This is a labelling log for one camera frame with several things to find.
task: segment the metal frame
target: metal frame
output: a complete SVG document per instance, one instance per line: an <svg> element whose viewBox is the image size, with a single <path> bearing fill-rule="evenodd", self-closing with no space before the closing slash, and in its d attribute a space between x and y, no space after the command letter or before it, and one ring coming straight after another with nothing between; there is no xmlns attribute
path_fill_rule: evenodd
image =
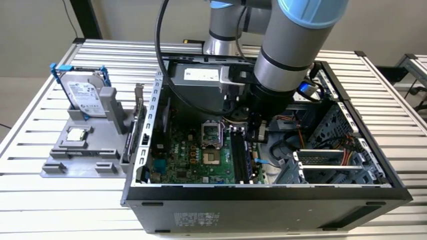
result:
<svg viewBox="0 0 427 240"><path fill-rule="evenodd" d="M69 2L84 38L102 39L98 21L93 11L92 0L69 0Z"/></svg>
<svg viewBox="0 0 427 240"><path fill-rule="evenodd" d="M257 50L259 47L256 46L243 47L243 53L248 56L256 57ZM200 53L201 46L200 44L163 44L161 51ZM105 64L110 73L112 84L117 87L117 100L123 101L123 106L131 109L133 105L129 105L129 99L135 102L135 96L133 88L128 86L135 83L147 84L144 105L148 105L151 85L157 68L156 58L152 56L152 42L86 40L84 43L70 46L60 63L72 63L78 67L100 67L101 64ZM351 103L395 171L399 173L403 184L409 188L413 201L348 232L300 232L297 237L311 240L344 237L355 240L365 238L380 240L425 239L427 161L419 158L427 156L427 137L421 131L423 126L419 126L412 120L411 113L399 116L375 114L376 108L388 108L389 111L385 111L385 113L401 111L400 99L393 94L380 95L379 97L377 95L360 94L363 91L353 90L356 86L359 88L363 86L381 86L383 84L380 78L373 75L372 70L352 51L323 50L316 59L328 62L343 88L347 91L352 91L348 94ZM65 235L86 238L88 231L82 230L92 230L90 237L93 238L119 238L124 233L135 238L147 238L148 236L141 230L133 215L125 215L128 217L124 218L124 213L116 213L117 205L106 204L105 202L109 200L113 202L117 199L116 193L123 189L123 179L53 179L53 181L49 181L49 179L38 177L40 168L46 159L45 151L48 150L45 149L49 149L49 146L29 145L28 143L48 144L54 142L57 138L54 131L60 131L64 127L61 126L61 122L64 122L61 116L62 113L66 114L68 107L64 104L66 101L65 96L58 95L58 86L52 83L53 79L49 77L0 144L0 173L4 173L0 176L0 191L1 196L5 197L5 202L1 206L9 209L8 216L10 214L12 218L13 216L16 219L18 218L20 227L18 229L12 228L12 226L17 226L13 219L12 222L6 221L1 225L10 227L8 232L16 233L12 236L17 238L25 238L28 234L40 238L60 238ZM381 91L389 91L387 86L383 89ZM377 127L388 126L391 126L389 129L376 129ZM416 130L399 131L396 130L399 126L412 127ZM25 194L26 199L21 200L16 197L16 194ZM85 199L84 205L73 201L76 196L80 199ZM53 205L49 204L49 209L61 211L45 211L46 205L41 201L38 203L28 201L28 199L33 198L49 199L54 203ZM65 220L66 213L70 214L72 211L68 209L92 209L97 208L94 206L98 206L100 203L105 203L105 205L101 205L102 214L105 214L101 215L102 221L92 219L96 216L92 210L72 212L73 215L76 214L81 218L89 216L88 221L90 224L85 224L85 227L81 225L81 218L76 218L78 219L77 221L66 219L65 224L60 224L57 221L57 219ZM36 213L46 216L42 220L42 225L37 225L34 218L22 217L29 213L32 213L30 216ZM38 226L37 232L25 233L33 231L34 228L32 226ZM187 238L183 235L167 235L167 237ZM188 238L197 239L293 239L295 237L295 233L287 232L285 229L273 233L211 233L191 234L188 236Z"/></svg>

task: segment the white label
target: white label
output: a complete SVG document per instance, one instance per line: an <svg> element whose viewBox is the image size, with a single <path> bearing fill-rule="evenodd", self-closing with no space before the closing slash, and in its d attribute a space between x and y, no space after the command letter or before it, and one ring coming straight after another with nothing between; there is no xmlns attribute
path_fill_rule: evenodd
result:
<svg viewBox="0 0 427 240"><path fill-rule="evenodd" d="M219 212L175 212L175 224L179 227L216 226L220 221Z"/></svg>
<svg viewBox="0 0 427 240"><path fill-rule="evenodd" d="M184 80L219 82L220 73L217 69L187 68L184 71Z"/></svg>
<svg viewBox="0 0 427 240"><path fill-rule="evenodd" d="M88 82L68 82L69 90L81 112L92 117L104 117L104 108L96 87Z"/></svg>

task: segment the green circuit board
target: green circuit board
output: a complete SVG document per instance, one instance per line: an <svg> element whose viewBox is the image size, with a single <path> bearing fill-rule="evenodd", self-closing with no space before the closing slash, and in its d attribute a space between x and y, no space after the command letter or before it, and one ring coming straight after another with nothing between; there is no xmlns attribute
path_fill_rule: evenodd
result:
<svg viewBox="0 0 427 240"><path fill-rule="evenodd" d="M201 149L200 141L200 131L195 129L172 130L165 173L157 178L160 183L235 184L229 131L223 133L223 146L220 149ZM251 145L251 151L259 154L256 145Z"/></svg>

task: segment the orange wire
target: orange wire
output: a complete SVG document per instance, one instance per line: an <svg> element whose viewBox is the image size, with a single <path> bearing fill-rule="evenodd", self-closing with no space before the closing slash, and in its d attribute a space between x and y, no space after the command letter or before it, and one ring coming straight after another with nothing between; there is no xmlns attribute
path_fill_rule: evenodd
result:
<svg viewBox="0 0 427 240"><path fill-rule="evenodd" d="M348 156L347 156L347 162L345 162L345 165L347 165L347 166L349 165L349 158L351 158L352 155L353 155L353 152L351 151L351 153L349 153Z"/></svg>
<svg viewBox="0 0 427 240"><path fill-rule="evenodd" d="M341 166L344 166L345 158L347 158L347 149L344 148L344 155L341 156L341 161L340 161Z"/></svg>

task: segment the slotted aluminum surface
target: slotted aluminum surface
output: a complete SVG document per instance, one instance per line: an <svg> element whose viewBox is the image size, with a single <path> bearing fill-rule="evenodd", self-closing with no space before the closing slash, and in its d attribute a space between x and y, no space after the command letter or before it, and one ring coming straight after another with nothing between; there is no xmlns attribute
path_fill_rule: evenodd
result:
<svg viewBox="0 0 427 240"><path fill-rule="evenodd" d="M164 44L163 51L200 53L197 44ZM243 49L256 56L259 47ZM119 204L124 179L41 178L38 172L68 119L68 102L49 77L0 144L0 235L5 239L347 239L420 240L427 238L425 126L372 68L351 51L321 51L352 104L365 121L413 201L349 232L285 232L147 235L127 208ZM151 94L157 68L152 43L86 40L73 45L61 63L76 67L105 65L117 99L133 107L133 84Z"/></svg>

